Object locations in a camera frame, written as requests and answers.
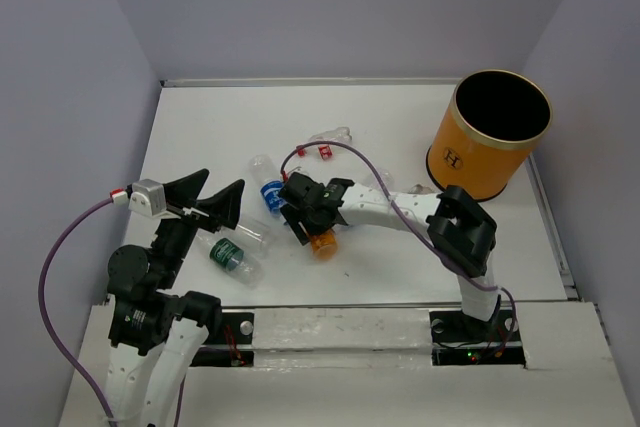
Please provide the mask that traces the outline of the orange plastic pill bottle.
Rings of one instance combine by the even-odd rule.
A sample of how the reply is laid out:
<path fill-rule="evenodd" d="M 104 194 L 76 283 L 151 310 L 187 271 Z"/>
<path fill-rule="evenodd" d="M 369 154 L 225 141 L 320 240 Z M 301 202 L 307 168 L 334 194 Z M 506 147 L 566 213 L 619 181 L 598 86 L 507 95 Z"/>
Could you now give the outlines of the orange plastic pill bottle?
<path fill-rule="evenodd" d="M 318 261 L 327 261 L 338 251 L 338 243 L 332 230 L 311 236 L 310 245 L 312 254 Z"/>

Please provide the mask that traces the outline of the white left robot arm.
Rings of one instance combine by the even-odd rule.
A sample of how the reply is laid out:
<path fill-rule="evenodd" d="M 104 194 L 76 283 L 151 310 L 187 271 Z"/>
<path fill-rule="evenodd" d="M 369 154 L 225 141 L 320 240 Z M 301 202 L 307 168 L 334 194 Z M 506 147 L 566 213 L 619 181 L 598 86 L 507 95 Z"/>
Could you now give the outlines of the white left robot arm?
<path fill-rule="evenodd" d="M 238 224 L 244 180 L 202 199 L 208 176 L 201 169 L 169 183 L 143 179 L 111 194 L 114 204 L 158 223 L 149 246 L 123 245 L 107 265 L 115 305 L 106 402 L 118 426 L 163 425 L 197 351 L 220 333 L 219 298 L 169 292 L 199 231 Z"/>

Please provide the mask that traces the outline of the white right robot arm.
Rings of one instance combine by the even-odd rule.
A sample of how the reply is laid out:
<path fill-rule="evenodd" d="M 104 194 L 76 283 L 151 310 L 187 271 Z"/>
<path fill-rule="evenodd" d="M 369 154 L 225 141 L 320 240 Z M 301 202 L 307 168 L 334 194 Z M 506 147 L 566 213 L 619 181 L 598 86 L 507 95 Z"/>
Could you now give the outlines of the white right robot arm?
<path fill-rule="evenodd" d="M 463 188 L 397 193 L 343 178 L 323 184 L 293 173 L 279 195 L 284 200 L 281 213 L 303 245 L 336 225 L 414 234 L 457 276 L 462 331 L 482 339 L 496 328 L 502 300 L 491 266 L 497 223 Z"/>

